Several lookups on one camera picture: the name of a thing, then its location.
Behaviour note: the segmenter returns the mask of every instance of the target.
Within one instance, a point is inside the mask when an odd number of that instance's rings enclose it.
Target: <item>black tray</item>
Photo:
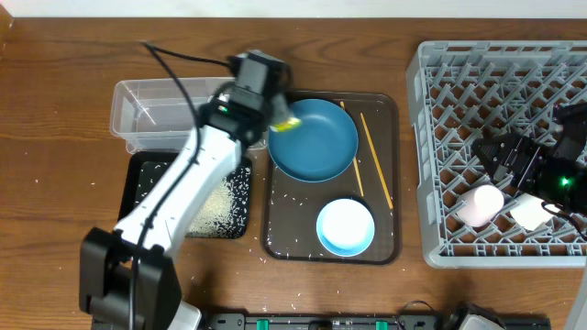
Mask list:
[[[347,112],[359,131],[360,177],[365,196],[360,197],[355,169],[349,168],[337,178],[320,183],[293,179],[270,162],[267,179],[266,212],[262,227],[262,246],[276,259],[388,264],[401,250],[401,201],[399,191],[399,129],[397,106],[386,95],[373,93],[293,92],[288,101],[319,98],[339,105]],[[373,145],[382,167],[394,209],[390,210],[375,168],[360,113],[365,116]],[[363,253],[342,258],[328,252],[316,235],[316,219],[329,202],[351,197],[370,208],[375,220],[375,237]]]
[[[141,151],[130,158],[118,219],[127,216],[147,197],[176,157],[177,152]],[[222,233],[212,236],[194,235],[195,237],[239,238],[245,234],[249,223],[251,176],[250,159],[243,157],[237,169],[227,176],[228,183],[232,183],[231,191],[234,193],[235,201],[238,201],[231,207],[233,225],[230,228],[224,228]]]

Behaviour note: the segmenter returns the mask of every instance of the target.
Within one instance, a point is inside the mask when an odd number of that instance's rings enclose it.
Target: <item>wood grain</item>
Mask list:
[[[499,313],[545,314],[561,329],[579,288],[579,269],[437,270],[424,262],[404,75],[424,40],[587,39],[586,23],[19,18],[0,61],[0,328],[88,328],[90,317],[77,306],[80,242],[92,226],[110,229],[116,221],[129,155],[108,131],[112,94],[121,80],[165,77],[136,42],[150,39],[215,59],[264,50],[291,63],[297,87],[385,93],[401,110],[404,243],[393,265],[270,259],[254,238],[260,236],[268,158],[258,152],[247,234],[189,239],[183,246],[177,270],[189,303],[250,313],[265,307],[285,314],[373,315],[395,313],[416,299],[445,312],[469,300]],[[182,76],[227,74],[211,65],[169,63]]]

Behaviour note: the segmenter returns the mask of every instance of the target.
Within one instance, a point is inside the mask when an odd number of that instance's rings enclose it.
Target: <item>light blue bowl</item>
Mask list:
[[[359,148],[359,133],[350,115],[318,99],[294,102],[290,109],[302,124],[269,132],[269,154],[275,165],[302,182],[323,182],[344,172]]]
[[[330,253],[340,257],[354,257],[365,251],[373,241],[375,222],[362,203],[338,199],[320,211],[316,234]]]

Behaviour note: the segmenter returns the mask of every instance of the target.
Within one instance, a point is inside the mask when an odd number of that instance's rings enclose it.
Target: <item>tray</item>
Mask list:
[[[534,231],[514,221],[509,210],[520,192],[509,187],[511,176],[495,184],[505,207],[487,226],[461,223],[456,201],[490,182],[471,153],[475,138],[518,132],[555,143],[552,106],[587,100],[587,42],[428,41],[418,47],[406,79],[426,262],[435,268],[584,267],[587,243],[567,221],[555,216]],[[586,161],[583,152],[578,162]],[[587,220],[574,217],[583,225]]]
[[[288,95],[289,102],[306,98],[325,99],[336,104],[344,101],[347,112],[359,130],[357,162],[365,196],[360,198],[352,165],[335,179],[308,183],[287,176],[270,161],[261,245],[270,256],[283,260],[374,265],[394,261],[401,250],[401,201],[397,166],[399,132],[395,102],[386,95],[373,93],[294,92]],[[365,116],[383,176],[393,198],[393,210],[389,209],[383,193],[361,123],[361,112]],[[364,202],[370,207],[375,220],[373,242],[363,253],[351,258],[331,254],[320,244],[316,235],[318,213],[326,204],[340,197]]]
[[[127,216],[161,179],[171,166],[177,152],[140,151],[130,158],[127,181],[120,205],[118,219]],[[249,223],[249,203],[252,183],[252,164],[243,158],[237,169],[228,174],[227,182],[234,194],[231,205],[232,224],[219,227],[213,234],[189,234],[189,237],[239,238],[245,234]]]

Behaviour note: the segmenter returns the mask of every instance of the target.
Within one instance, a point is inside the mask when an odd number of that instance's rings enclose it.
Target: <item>chopstick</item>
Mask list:
[[[373,141],[371,141],[371,134],[369,134],[369,129],[367,128],[367,122],[365,121],[365,117],[363,113],[360,113],[360,119],[363,121],[363,127],[365,128],[365,134],[367,135],[367,140],[369,141],[369,147],[371,147],[371,154],[373,154],[373,160],[375,160],[375,166],[377,167],[377,172],[379,173],[379,179],[382,181],[383,192],[385,193],[385,198],[387,199],[387,203],[389,204],[389,208],[393,210],[393,203],[392,198],[389,195],[389,191],[387,190],[387,184],[385,184],[385,178],[383,178],[382,167],[379,165],[379,159],[377,159],[377,153],[375,153],[375,147],[373,146]]]
[[[340,101],[340,107],[342,108],[342,110],[347,110],[345,108],[345,103],[342,101]],[[365,194],[363,193],[363,184],[360,182],[359,165],[357,164],[356,157],[352,159],[352,163],[353,165],[355,165],[355,174],[357,174],[357,182],[359,183],[360,197],[364,197]]]

